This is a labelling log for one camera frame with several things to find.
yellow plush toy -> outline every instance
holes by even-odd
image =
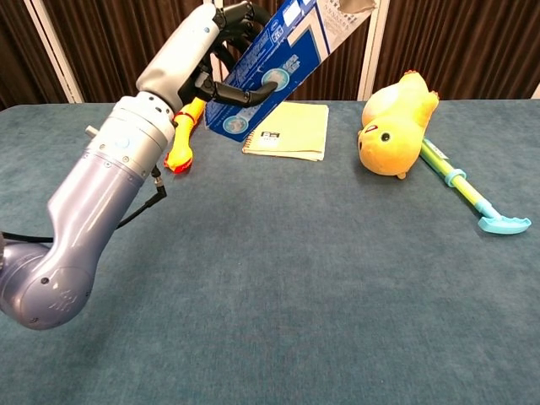
[[[418,72],[380,89],[362,111],[358,133],[360,162],[378,175],[404,179],[420,155],[425,130],[439,104]]]

blue box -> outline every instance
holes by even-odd
[[[243,142],[375,9],[375,0],[288,0],[240,57],[224,83],[243,90],[267,81],[278,88],[260,105],[241,108],[215,101],[204,119],[212,131]]]

gray robot arm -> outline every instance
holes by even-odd
[[[140,75],[138,94],[121,98],[100,129],[89,131],[89,145],[47,205],[52,245],[0,234],[0,309],[6,315],[44,330],[65,324],[84,308],[100,255],[157,169],[174,137],[174,115],[184,104],[199,97],[249,106],[275,90],[270,84],[243,91],[211,79],[210,53],[223,54],[223,41],[249,39],[257,18],[264,24],[269,16],[249,2],[196,8]],[[159,177],[156,182],[163,188]]]

yellow notebook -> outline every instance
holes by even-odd
[[[328,106],[283,101],[247,137],[242,152],[323,160]]]

